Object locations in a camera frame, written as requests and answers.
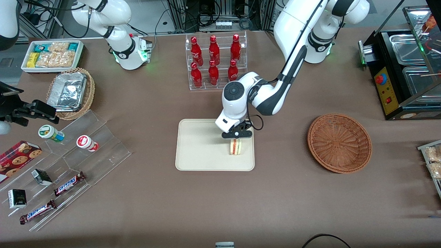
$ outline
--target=tabletop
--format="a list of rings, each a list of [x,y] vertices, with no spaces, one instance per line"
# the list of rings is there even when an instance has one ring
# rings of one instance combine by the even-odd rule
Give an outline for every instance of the tabletop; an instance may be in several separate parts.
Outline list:
[[[6,247],[301,247],[317,233],[352,247],[440,247],[441,202],[416,147],[440,139],[441,121],[385,121],[357,41],[373,28],[343,28],[321,64],[305,63],[284,106],[254,133],[249,172],[184,172],[175,167],[178,123],[217,118],[221,91],[188,88],[185,35],[157,38],[150,64],[122,69],[104,39],[84,39],[80,66],[96,84],[92,110],[133,154],[38,232],[0,211]],[[248,71],[275,78],[284,65],[270,33],[247,32]],[[44,100],[54,75],[23,73],[22,100]],[[354,174],[322,168],[309,152],[309,125],[326,113],[355,118],[373,154]],[[68,121],[60,121],[58,129]],[[0,150],[42,143],[46,122],[14,125]],[[310,247],[340,247],[320,238]]]

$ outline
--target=brown wicker basket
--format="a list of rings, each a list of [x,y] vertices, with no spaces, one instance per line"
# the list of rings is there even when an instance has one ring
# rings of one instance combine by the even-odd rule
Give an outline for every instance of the brown wicker basket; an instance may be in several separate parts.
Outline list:
[[[361,170],[372,156],[372,143],[363,126],[338,113],[315,119],[308,131],[308,146],[322,166],[337,173]]]
[[[56,116],[58,116],[60,119],[63,120],[75,120],[80,118],[90,109],[90,106],[92,105],[93,102],[93,94],[95,94],[95,82],[93,81],[93,78],[90,76],[88,71],[82,68],[75,68],[72,70],[64,71],[61,74],[75,73],[75,72],[81,72],[87,76],[86,92],[83,97],[83,105],[81,109],[77,112],[57,112]],[[49,95],[51,94],[54,81],[55,79],[52,80],[52,83],[49,86],[49,91],[46,94],[46,101],[49,99]]]

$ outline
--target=red bottle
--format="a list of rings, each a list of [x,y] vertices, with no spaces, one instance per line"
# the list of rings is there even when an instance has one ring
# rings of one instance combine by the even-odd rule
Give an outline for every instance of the red bottle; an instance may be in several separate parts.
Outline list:
[[[236,60],[238,63],[240,60],[240,43],[239,43],[239,35],[234,34],[233,35],[233,43],[231,44],[231,59]]]
[[[219,51],[219,45],[216,42],[216,36],[210,36],[210,48],[208,48],[210,52],[210,60],[214,60],[216,65],[221,63],[221,56]]]
[[[191,37],[191,56],[193,57],[193,62],[196,62],[198,66],[202,66],[204,64],[204,60],[202,59],[202,50],[198,44],[198,40],[196,37]]]
[[[219,79],[219,69],[217,69],[216,62],[214,60],[210,60],[208,74],[210,74],[210,84],[216,86]]]
[[[191,63],[191,79],[196,88],[202,87],[202,74],[195,62]]]
[[[230,61],[230,68],[228,68],[228,79],[230,81],[236,81],[238,73],[239,71],[237,70],[236,60],[233,59]]]

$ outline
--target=beige tray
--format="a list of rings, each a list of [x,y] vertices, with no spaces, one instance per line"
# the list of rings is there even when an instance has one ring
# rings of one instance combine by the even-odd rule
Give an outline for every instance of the beige tray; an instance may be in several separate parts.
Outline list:
[[[254,168],[254,136],[242,139],[240,155],[230,155],[230,140],[221,137],[215,119],[179,122],[176,146],[178,170],[250,171]]]

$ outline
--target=cookie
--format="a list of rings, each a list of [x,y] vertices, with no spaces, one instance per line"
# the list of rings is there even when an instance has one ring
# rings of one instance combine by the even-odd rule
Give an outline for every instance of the cookie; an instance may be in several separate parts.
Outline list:
[[[31,147],[26,143],[23,143],[19,146],[19,152],[28,153],[30,151],[30,149],[31,149]]]
[[[16,157],[14,158],[14,160],[12,160],[12,164],[13,165],[20,165],[24,162],[27,161],[27,157],[26,156],[20,156],[20,157]]]
[[[40,150],[40,149],[38,149],[38,150],[35,150],[35,151],[33,151],[33,152],[31,152],[30,154],[29,154],[29,157],[30,158],[36,158],[38,155],[40,155],[42,153],[42,151]]]
[[[20,169],[12,169],[12,170],[9,170],[9,171],[7,171],[6,172],[6,176],[7,177],[10,177],[10,176],[12,176],[12,175],[14,175],[17,171],[19,171]]]

